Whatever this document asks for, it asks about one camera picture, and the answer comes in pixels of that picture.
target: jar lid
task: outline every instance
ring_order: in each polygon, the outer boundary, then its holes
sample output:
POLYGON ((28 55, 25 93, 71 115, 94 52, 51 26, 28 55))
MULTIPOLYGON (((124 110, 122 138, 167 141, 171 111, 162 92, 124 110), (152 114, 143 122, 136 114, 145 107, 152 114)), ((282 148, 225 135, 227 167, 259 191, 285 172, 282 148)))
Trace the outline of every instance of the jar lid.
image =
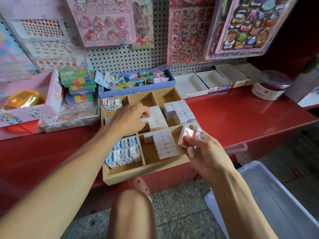
POLYGON ((264 70, 261 72, 259 79, 275 88, 285 89, 291 86, 293 80, 284 73, 275 70, 264 70))

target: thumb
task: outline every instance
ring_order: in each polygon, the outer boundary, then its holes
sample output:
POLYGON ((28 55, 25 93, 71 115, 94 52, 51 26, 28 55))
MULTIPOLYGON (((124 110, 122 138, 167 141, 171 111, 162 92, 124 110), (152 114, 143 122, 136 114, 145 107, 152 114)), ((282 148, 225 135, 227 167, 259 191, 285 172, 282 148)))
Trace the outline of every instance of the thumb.
POLYGON ((207 148, 207 142, 191 136, 185 136, 185 140, 191 145, 191 146, 197 146, 199 148, 207 148))

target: pink cardboard box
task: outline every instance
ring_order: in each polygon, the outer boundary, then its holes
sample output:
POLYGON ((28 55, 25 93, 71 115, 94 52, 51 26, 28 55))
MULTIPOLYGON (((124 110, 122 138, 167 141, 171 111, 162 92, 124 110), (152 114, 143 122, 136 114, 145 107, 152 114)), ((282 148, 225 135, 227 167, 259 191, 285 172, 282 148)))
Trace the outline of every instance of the pink cardboard box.
POLYGON ((0 127, 39 120, 45 117, 53 117, 59 112, 62 101, 62 87, 59 83, 59 72, 57 69, 37 74, 32 77, 32 80, 19 80, 9 83, 6 87, 7 97, 0 99, 0 108, 4 107, 10 96, 24 89, 40 92, 46 99, 45 104, 9 111, 0 110, 0 127))

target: white label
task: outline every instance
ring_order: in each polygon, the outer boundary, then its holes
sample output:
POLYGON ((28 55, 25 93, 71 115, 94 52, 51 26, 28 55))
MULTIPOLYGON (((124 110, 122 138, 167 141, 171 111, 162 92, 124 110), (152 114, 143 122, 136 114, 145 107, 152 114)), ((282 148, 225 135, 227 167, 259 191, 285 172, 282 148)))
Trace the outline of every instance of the white label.
POLYGON ((261 99, 274 101, 277 100, 285 91, 273 91, 261 86, 258 82, 253 85, 251 91, 261 99))

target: person's left hand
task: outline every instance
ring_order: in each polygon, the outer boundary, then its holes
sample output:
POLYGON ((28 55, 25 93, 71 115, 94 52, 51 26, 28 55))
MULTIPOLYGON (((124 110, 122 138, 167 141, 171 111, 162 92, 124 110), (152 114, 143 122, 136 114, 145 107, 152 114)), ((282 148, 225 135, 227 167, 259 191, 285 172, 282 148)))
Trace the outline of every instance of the person's left hand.
POLYGON ((141 103, 128 104, 117 110, 110 122, 110 128, 122 137, 133 135, 145 126, 145 123, 140 121, 141 116, 151 116, 149 107, 141 103))

